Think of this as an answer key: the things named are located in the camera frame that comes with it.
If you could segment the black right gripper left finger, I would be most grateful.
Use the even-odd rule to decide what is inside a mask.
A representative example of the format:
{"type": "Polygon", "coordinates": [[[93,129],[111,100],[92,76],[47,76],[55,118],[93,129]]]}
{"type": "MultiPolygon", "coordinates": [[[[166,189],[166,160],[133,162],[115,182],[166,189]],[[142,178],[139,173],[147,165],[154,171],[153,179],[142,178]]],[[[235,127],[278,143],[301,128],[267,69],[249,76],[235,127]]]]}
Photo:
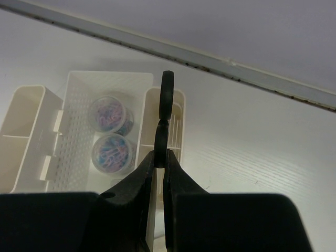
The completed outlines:
{"type": "Polygon", "coordinates": [[[1,195],[1,251],[151,251],[154,153],[94,192],[1,195]]]}

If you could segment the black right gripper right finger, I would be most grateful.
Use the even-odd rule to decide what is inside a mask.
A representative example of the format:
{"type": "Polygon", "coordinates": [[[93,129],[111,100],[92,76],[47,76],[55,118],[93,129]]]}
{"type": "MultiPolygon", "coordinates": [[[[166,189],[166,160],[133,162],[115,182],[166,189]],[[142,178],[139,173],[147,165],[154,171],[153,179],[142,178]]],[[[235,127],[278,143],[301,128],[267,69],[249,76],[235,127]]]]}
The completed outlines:
{"type": "Polygon", "coordinates": [[[163,180],[168,251],[312,251],[294,203],[273,193],[209,193],[167,152],[163,180]]]}

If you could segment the black handled scissors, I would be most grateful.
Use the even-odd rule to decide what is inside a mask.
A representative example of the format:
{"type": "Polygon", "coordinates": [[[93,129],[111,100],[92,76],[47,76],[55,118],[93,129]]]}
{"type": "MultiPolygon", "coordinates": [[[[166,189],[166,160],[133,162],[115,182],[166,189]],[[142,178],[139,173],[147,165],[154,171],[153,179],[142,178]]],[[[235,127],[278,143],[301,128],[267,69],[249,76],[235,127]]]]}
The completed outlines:
{"type": "Polygon", "coordinates": [[[171,119],[174,96],[174,72],[166,70],[162,73],[159,122],[154,141],[154,166],[164,169],[163,178],[163,206],[165,245],[167,251],[174,250],[173,210],[169,179],[169,120],[171,119]]]}

